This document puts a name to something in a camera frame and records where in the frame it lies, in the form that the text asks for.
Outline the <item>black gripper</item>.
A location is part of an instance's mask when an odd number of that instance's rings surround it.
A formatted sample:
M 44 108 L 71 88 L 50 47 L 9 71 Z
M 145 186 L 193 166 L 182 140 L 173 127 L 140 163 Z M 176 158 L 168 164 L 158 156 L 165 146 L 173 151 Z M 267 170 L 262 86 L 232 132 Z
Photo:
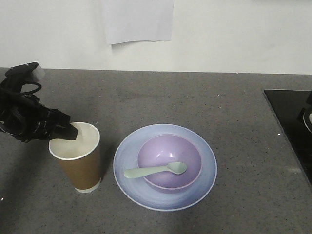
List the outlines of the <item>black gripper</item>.
M 5 73 L 0 83 L 0 131 L 22 142 L 76 140 L 78 129 L 70 123 L 71 117 L 45 107 L 34 95 L 41 89 L 43 77 L 38 62 L 11 67 Z

